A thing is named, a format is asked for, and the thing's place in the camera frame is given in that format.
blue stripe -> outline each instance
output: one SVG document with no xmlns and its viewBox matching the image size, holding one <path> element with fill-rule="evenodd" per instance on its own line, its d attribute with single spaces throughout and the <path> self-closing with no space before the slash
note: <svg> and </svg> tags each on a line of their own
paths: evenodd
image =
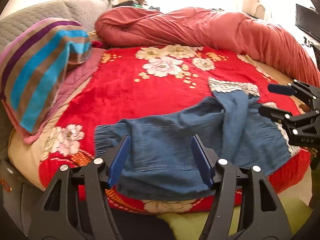
<svg viewBox="0 0 320 240">
<path fill-rule="evenodd" d="M 91 47 L 91 42 L 87 43 L 72 43 L 70 47 L 70 52 L 82 54 L 89 50 Z"/>
<path fill-rule="evenodd" d="M 20 122 L 20 125 L 28 132 L 32 132 L 36 120 L 38 119 L 38 116 L 47 100 L 48 94 L 52 90 L 52 87 L 57 82 L 57 78 L 68 62 L 69 54 L 70 46 L 68 44 L 56 61 L 45 72 L 35 92 L 33 93 Z"/>
<path fill-rule="evenodd" d="M 49 55 L 57 48 L 61 39 L 63 39 L 65 36 L 70 38 L 88 37 L 88 34 L 83 30 L 58 31 L 46 45 L 44 45 L 36 54 L 33 55 L 33 57 L 30 60 L 28 60 L 28 62 L 23 67 L 23 69 L 20 71 L 19 76 L 15 80 L 11 90 L 10 102 L 14 110 L 17 110 L 20 103 L 21 95 L 29 79 L 31 78 L 34 70 L 47 57 L 49 57 Z M 87 49 L 87 50 L 89 49 L 89 46 L 83 46 L 81 44 L 82 43 L 80 43 L 78 46 L 77 45 L 73 46 L 73 52 L 84 53 L 86 52 L 86 50 L 82 51 L 81 49 Z"/>
</svg>

purple stripe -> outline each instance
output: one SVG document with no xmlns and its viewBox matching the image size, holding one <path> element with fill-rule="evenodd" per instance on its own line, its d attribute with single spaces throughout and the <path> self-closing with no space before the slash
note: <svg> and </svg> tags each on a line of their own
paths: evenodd
<svg viewBox="0 0 320 240">
<path fill-rule="evenodd" d="M 43 29 L 39 30 L 37 33 L 35 33 L 33 36 L 31 36 L 29 39 L 27 39 L 21 47 L 17 49 L 17 51 L 12 55 L 10 60 L 8 61 L 7 65 L 4 68 L 3 74 L 2 74 L 2 80 L 1 80 L 1 99 L 5 99 L 4 95 L 4 88 L 7 84 L 7 80 L 9 78 L 9 75 L 11 73 L 11 70 L 13 66 L 18 62 L 18 60 L 21 58 L 21 56 L 34 44 L 36 44 L 39 40 L 41 40 L 51 29 L 57 26 L 61 25 L 73 25 L 73 26 L 82 26 L 80 23 L 77 22 L 70 22 L 70 21 L 58 21 L 51 23 L 44 27 Z"/>
<path fill-rule="evenodd" d="M 15 46 L 15 44 L 17 44 L 18 42 L 20 42 L 25 36 L 27 36 L 31 31 L 33 30 L 36 30 L 40 25 L 43 25 L 44 23 L 46 22 L 51 22 L 52 20 L 65 20 L 65 19 L 62 19 L 62 18 L 47 18 L 47 19 L 44 19 L 40 22 L 37 22 L 35 24 L 33 24 L 31 27 L 29 27 L 26 31 L 24 31 L 20 36 L 18 36 L 17 38 L 15 38 L 12 42 L 10 42 L 9 44 L 7 44 L 1 54 L 0 54 L 0 62 L 2 62 L 5 57 L 8 55 L 9 51 L 11 51 L 11 48 Z"/>
</svg>

white lace trim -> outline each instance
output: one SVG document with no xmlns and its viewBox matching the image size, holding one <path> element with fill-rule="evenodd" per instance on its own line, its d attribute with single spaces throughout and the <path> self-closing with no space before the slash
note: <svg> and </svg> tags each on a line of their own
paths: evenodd
<svg viewBox="0 0 320 240">
<path fill-rule="evenodd" d="M 235 90 L 242 90 L 247 95 L 260 96 L 258 87 L 251 83 L 220 81 L 212 77 L 209 77 L 208 80 L 211 91 L 230 93 Z"/>
<path fill-rule="evenodd" d="M 269 106 L 273 108 L 278 108 L 275 102 L 267 102 L 262 104 L 263 106 Z M 287 132 L 285 129 L 283 129 L 282 124 L 275 122 L 277 128 L 280 130 L 282 137 L 285 139 L 287 146 L 288 146 L 288 151 L 290 152 L 291 157 L 295 156 L 299 151 L 300 147 L 298 146 L 293 146 L 289 144 L 289 137 L 287 135 Z"/>
</svg>

black screen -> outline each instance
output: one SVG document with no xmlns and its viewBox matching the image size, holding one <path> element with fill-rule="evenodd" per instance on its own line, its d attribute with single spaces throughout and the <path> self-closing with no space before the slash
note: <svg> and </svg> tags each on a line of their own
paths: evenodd
<svg viewBox="0 0 320 240">
<path fill-rule="evenodd" d="M 296 4 L 296 26 L 320 42 L 320 15 Z"/>
</svg>

gray quilted pillow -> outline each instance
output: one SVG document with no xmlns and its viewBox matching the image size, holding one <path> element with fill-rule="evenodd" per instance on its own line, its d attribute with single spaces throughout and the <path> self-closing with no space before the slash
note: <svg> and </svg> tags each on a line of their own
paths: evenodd
<svg viewBox="0 0 320 240">
<path fill-rule="evenodd" d="M 76 20 L 91 32 L 109 7 L 107 0 L 55 0 L 24 8 L 0 20 L 0 50 L 33 24 L 50 17 Z"/>
</svg>

